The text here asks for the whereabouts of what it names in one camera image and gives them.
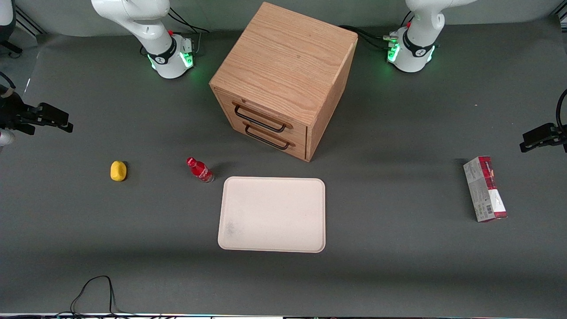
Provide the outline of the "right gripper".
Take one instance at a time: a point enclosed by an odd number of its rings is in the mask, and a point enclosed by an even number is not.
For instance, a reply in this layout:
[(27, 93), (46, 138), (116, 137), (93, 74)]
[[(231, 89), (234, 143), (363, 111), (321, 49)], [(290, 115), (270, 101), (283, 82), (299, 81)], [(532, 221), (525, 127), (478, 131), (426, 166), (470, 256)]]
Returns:
[(51, 126), (65, 132), (73, 132), (73, 124), (69, 122), (69, 114), (48, 104), (38, 104), (37, 113), (33, 108), (23, 106), (22, 99), (15, 91), (6, 91), (1, 94), (0, 108), (0, 145), (6, 146), (16, 139), (14, 131), (27, 135), (34, 135), (37, 123), (42, 126)]

